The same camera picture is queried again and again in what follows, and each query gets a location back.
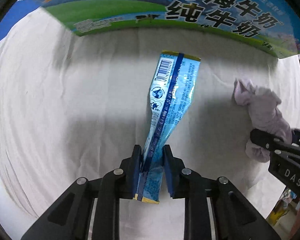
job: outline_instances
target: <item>wrinkled white fabric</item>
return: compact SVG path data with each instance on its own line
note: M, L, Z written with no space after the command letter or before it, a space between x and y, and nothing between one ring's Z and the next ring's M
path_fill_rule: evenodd
M247 157L248 111L234 80L275 91L283 116L300 127L298 57L278 60L246 44L182 29L126 29L77 37L43 9L0 42L0 176L15 203L41 215L78 177L118 168L144 145L149 87L163 49L202 58L190 108L167 143L202 176L226 176L267 216L284 190L267 163ZM184 200L165 179L160 204L122 200L122 240L183 239Z
M253 128L274 134L285 143L292 143L290 125L278 109L282 101L271 89L254 86L251 80L236 80L234 100L240 106L248 106ZM246 144L246 154L258 162L270 160L270 151L252 143L250 139Z

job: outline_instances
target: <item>barcode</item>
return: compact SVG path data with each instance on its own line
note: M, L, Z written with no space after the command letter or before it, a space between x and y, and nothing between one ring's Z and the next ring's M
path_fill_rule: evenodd
M169 60L161 60L160 62L160 66L159 66L159 70L158 70L158 73L157 73L157 76L154 80L159 80L159 81L163 81L165 82L166 80L166 75L169 71L169 68L171 67L171 64L172 62L169 61Z

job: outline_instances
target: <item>lavender towel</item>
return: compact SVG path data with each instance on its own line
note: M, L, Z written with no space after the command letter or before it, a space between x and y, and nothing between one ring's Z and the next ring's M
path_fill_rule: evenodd
M248 106L254 128L277 135L285 143L292 143L290 125L277 108L281 100L270 89L253 86L251 80L236 80L234 100L240 106ZM262 163L270 160L270 152L252 143L250 139L246 145L246 154Z

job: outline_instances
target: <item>gold sealed edge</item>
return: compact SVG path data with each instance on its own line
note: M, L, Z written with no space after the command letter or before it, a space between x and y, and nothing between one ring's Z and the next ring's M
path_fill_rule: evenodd
M178 56L179 55L179 52L169 51L169 50L163 50L161 53L162 54L172 55L172 56ZM184 57L188 58L188 59L196 60L196 61L199 61L199 62L201 61L200 57L191 56L189 54L185 54Z
M138 194L135 194L133 199L138 200ZM159 201L155 201L146 197L142 197L141 201L150 204L159 204Z

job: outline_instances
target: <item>cow illustration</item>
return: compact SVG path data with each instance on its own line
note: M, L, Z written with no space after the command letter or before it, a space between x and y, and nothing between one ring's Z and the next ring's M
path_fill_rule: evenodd
M144 21L144 20L150 20L150 22L152 22L153 19L156 19L159 16L160 16L160 14L137 15L136 23L138 23L139 21Z

